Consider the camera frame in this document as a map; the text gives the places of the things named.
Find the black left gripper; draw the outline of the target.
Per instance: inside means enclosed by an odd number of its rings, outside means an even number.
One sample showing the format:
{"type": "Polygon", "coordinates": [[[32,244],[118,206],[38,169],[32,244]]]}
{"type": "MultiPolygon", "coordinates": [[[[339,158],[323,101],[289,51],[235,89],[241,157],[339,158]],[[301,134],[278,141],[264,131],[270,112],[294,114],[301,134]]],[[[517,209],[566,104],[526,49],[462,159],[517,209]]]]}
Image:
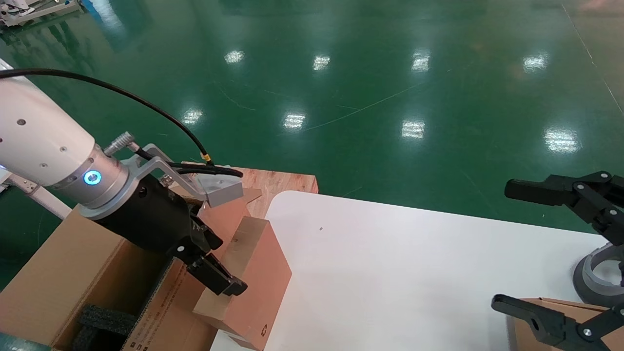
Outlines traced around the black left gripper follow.
{"type": "Polygon", "coordinates": [[[223,240],[201,220],[200,209],[197,201],[187,202],[148,175],[125,203],[94,222],[141,249],[178,258],[212,293],[239,296],[248,285],[212,253],[223,240]]]}

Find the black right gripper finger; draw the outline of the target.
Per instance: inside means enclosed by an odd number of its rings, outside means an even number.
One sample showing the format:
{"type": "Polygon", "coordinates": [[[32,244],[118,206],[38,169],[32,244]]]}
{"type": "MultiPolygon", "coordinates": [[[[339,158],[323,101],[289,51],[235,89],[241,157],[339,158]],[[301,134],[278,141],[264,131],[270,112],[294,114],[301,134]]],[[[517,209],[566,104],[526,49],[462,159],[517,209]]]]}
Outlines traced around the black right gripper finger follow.
{"type": "Polygon", "coordinates": [[[518,351],[621,351],[623,305],[611,308],[497,294],[491,307],[513,319],[518,351]]]}
{"type": "Polygon", "coordinates": [[[542,205],[564,205],[611,244],[624,242],[624,179],[599,171],[584,177],[549,175],[542,182],[511,179],[505,196],[542,205]]]}

